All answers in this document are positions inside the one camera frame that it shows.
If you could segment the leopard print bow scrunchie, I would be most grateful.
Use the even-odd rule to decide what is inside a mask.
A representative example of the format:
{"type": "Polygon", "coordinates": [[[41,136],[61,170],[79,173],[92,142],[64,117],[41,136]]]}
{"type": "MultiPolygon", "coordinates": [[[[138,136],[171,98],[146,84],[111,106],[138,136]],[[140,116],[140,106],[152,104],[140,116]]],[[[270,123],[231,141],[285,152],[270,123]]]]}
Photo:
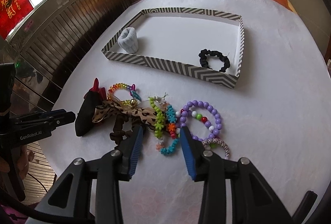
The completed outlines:
{"type": "Polygon", "coordinates": [[[116,145],[124,140],[124,137],[129,138],[132,136],[133,129],[136,125],[140,125],[143,131],[149,127],[152,131],[155,131],[157,121],[157,112],[153,108],[123,108],[115,101],[103,101],[101,105],[95,108],[94,116],[92,117],[93,123],[100,123],[112,116],[115,116],[115,123],[113,131],[109,134],[109,137],[116,145]],[[124,131],[124,123],[131,120],[131,130],[124,131]]]}

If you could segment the red black hair bow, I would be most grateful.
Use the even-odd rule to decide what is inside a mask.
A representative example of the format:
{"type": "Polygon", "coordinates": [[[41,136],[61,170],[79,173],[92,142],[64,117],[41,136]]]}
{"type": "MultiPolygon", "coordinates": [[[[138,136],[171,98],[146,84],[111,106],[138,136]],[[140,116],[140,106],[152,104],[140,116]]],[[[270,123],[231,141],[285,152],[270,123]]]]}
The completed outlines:
{"type": "Polygon", "coordinates": [[[106,89],[99,87],[99,80],[94,80],[93,86],[84,95],[84,101],[75,120],[75,132],[77,137],[86,135],[95,125],[106,119],[113,108],[107,107],[106,89]]]}

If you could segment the black scrunchie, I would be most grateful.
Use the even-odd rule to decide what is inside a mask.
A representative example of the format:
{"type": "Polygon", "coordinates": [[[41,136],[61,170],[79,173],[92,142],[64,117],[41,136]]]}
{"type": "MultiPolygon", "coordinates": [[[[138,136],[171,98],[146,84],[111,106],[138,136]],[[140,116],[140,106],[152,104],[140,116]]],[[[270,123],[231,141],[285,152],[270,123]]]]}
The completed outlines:
{"type": "Polygon", "coordinates": [[[216,62],[222,64],[219,72],[225,73],[231,66],[229,58],[217,50],[203,49],[198,54],[201,67],[212,69],[216,67],[216,62]]]}

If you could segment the white fluffy scrunchie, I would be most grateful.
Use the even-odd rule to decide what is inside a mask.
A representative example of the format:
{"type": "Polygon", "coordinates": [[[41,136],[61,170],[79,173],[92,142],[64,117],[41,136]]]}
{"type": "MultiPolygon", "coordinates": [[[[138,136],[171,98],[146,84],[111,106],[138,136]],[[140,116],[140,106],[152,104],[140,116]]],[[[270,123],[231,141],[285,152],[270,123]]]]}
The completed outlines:
{"type": "Polygon", "coordinates": [[[136,53],[139,49],[137,33],[133,27],[125,28],[117,42],[123,50],[130,54],[136,53]]]}

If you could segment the striped black white tray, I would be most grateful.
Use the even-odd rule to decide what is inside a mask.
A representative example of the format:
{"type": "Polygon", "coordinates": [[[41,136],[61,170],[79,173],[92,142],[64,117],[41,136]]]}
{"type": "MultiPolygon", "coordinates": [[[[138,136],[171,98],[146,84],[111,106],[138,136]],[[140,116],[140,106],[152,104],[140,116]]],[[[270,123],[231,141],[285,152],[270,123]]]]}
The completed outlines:
{"type": "Polygon", "coordinates": [[[245,32],[240,15],[188,7],[144,9],[130,18],[102,49],[112,61],[136,64],[234,88],[239,80],[245,32]],[[127,28],[136,30],[139,49],[130,54],[118,37],[127,28]],[[201,67],[201,50],[217,50],[231,63],[225,72],[201,67]]]}

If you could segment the red paper banner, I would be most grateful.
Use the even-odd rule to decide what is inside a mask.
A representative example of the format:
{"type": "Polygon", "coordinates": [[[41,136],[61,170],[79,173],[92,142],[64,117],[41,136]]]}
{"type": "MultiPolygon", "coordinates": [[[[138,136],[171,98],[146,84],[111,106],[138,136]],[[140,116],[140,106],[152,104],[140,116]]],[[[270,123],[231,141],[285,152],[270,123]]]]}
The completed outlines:
{"type": "Polygon", "coordinates": [[[29,0],[1,0],[0,34],[2,39],[5,40],[11,30],[33,9],[29,0]]]}

